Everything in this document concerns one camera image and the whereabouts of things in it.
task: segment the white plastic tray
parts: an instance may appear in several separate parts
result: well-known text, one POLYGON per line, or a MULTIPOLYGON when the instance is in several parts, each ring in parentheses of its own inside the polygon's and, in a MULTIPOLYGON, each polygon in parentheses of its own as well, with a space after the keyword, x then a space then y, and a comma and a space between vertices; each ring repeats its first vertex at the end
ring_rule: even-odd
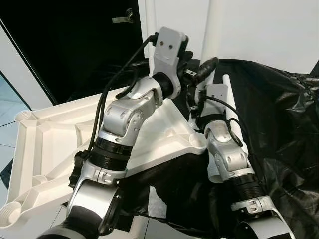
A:
MULTIPOLYGON (((106 105, 123 89, 109 93, 106 105)), ((74 155, 87 149, 100 95, 30 112, 20 112, 18 137, 7 203, 0 210, 0 228, 17 229, 33 215, 67 202, 74 155)), ((148 118, 127 165, 127 177, 186 153, 206 149, 173 102, 148 118)))

